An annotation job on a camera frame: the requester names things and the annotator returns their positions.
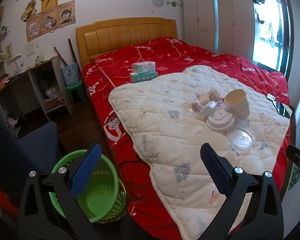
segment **wardrobe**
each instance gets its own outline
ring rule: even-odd
[[[253,0],[183,0],[185,42],[253,61],[258,16]]]

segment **desk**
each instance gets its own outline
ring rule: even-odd
[[[39,72],[41,69],[45,69],[45,68],[53,68],[53,72],[55,75],[55,79],[57,80],[58,83],[58,87],[60,88],[61,91],[61,95],[62,98],[64,100],[64,105],[61,106],[65,106],[68,109],[68,112],[71,114],[72,112],[72,104],[69,100],[69,96],[68,93],[66,91],[66,85],[64,83],[63,80],[63,76],[61,73],[61,67],[62,67],[62,63],[59,57],[53,57],[49,60],[46,60],[45,62],[42,62],[41,64],[29,68],[26,71],[24,71],[23,73],[13,77],[12,79],[9,80],[8,83],[5,84],[5,86],[3,88],[0,89],[0,115],[2,116],[3,120],[5,121],[5,123],[10,126],[8,124],[8,120],[7,117],[4,113],[4,110],[7,110],[9,112],[12,112],[13,114],[15,114],[16,116],[20,116],[21,118],[24,118],[22,111],[19,107],[18,104],[18,100],[16,100],[15,96],[12,93],[12,84],[16,85],[18,82],[22,82],[24,76],[28,75],[31,81],[31,85],[33,88],[32,93],[34,92],[36,95],[36,98],[45,114],[45,116],[47,117],[48,121],[50,122],[51,119],[48,116],[48,113],[60,108],[61,106],[56,106],[53,109],[50,110],[46,110],[44,107],[44,96],[43,93],[41,91],[41,87],[40,87],[40,80],[39,80]]]

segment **metal bolt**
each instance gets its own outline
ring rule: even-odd
[[[235,171],[236,173],[239,173],[239,174],[243,173],[243,169],[240,168],[240,167],[234,168],[234,171]]]
[[[271,178],[271,177],[272,177],[272,173],[269,172],[269,171],[266,171],[266,172],[265,172],[265,175],[266,175],[268,178]]]
[[[66,168],[66,167],[61,167],[61,168],[58,170],[58,172],[61,173],[61,174],[65,173],[66,171],[67,171],[67,168]]]
[[[34,177],[36,174],[37,174],[37,173],[36,173],[35,171],[31,171],[31,172],[29,173],[29,176],[30,176],[30,177]]]

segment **red blanket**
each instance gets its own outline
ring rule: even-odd
[[[156,62],[158,75],[182,72],[193,65],[206,65],[235,78],[255,91],[276,96],[276,100],[289,105],[288,85],[279,72],[268,72],[250,61],[234,55],[216,55],[205,49],[189,46],[183,41],[163,37],[144,44],[121,48],[86,65],[82,78],[90,99],[112,145],[120,168],[120,175],[129,188],[129,214],[149,234],[161,240],[181,239],[177,225],[155,193],[150,178],[150,168],[133,150],[133,143],[119,124],[108,102],[114,87],[129,83],[131,64],[142,61]],[[273,176],[281,188],[287,158],[285,150],[290,144],[290,129],[277,157]]]

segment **beige paper cup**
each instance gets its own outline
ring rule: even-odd
[[[225,105],[232,110],[238,119],[244,120],[250,114],[247,94],[242,89],[231,91],[224,99]]]

